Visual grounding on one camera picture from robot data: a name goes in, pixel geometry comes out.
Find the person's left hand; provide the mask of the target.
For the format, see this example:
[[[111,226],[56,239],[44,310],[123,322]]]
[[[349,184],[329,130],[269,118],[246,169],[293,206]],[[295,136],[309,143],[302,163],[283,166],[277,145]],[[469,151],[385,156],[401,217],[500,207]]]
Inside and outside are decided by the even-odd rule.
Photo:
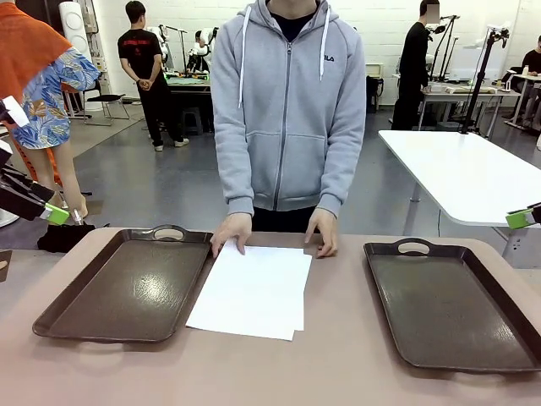
[[[337,219],[334,214],[325,209],[315,208],[305,233],[306,244],[312,239],[315,231],[319,231],[322,238],[316,256],[318,258],[334,256],[338,251]]]

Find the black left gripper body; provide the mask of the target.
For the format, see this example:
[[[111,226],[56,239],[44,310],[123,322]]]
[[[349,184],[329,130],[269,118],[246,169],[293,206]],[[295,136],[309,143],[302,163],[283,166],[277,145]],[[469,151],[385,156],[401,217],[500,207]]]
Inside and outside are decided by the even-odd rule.
[[[14,167],[3,167],[1,169],[1,209],[11,214],[14,214],[14,212],[11,211],[13,204],[11,202],[11,186],[7,180],[7,175],[14,174],[14,171]]]

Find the person's right hand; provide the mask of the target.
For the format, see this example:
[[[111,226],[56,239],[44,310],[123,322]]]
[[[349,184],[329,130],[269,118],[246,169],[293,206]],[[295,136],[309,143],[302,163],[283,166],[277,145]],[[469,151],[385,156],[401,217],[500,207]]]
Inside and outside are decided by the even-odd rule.
[[[216,258],[224,244],[235,240],[238,251],[244,255],[245,245],[252,233],[252,216],[248,213],[228,215],[210,239],[211,251]]]

